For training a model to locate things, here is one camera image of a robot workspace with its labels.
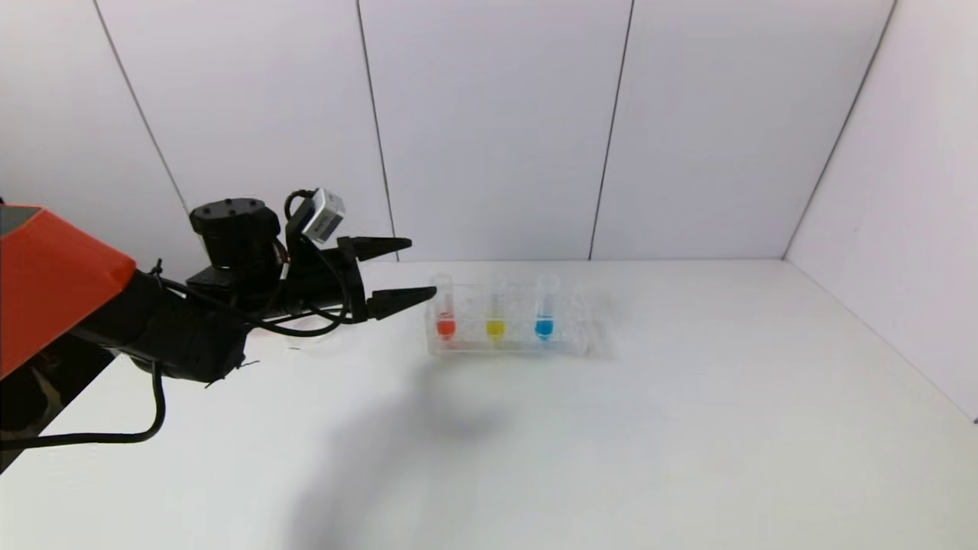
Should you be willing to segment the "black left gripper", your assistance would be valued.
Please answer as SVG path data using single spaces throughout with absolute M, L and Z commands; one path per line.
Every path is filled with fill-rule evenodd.
M 368 319 L 367 311 L 371 319 L 381 320 L 428 302 L 436 296 L 436 286 L 374 291 L 364 298 L 358 261 L 376 260 L 412 246 L 406 238 L 343 236 L 334 247 L 320 248 L 307 237 L 290 238 L 289 310 L 358 324 Z

